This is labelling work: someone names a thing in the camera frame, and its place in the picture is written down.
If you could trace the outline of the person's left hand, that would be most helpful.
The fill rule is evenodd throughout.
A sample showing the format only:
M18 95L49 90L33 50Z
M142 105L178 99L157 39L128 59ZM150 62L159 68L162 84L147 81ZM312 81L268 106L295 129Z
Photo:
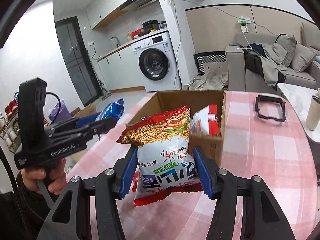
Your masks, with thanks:
M25 187L33 192L40 193L40 189L37 185L38 180L44 180L50 178L52 181L48 185L48 191L55 195L60 194L67 185L66 173L64 171L66 159L60 159L56 168L50 170L47 175L46 171L42 167L30 167L21 170L22 180Z

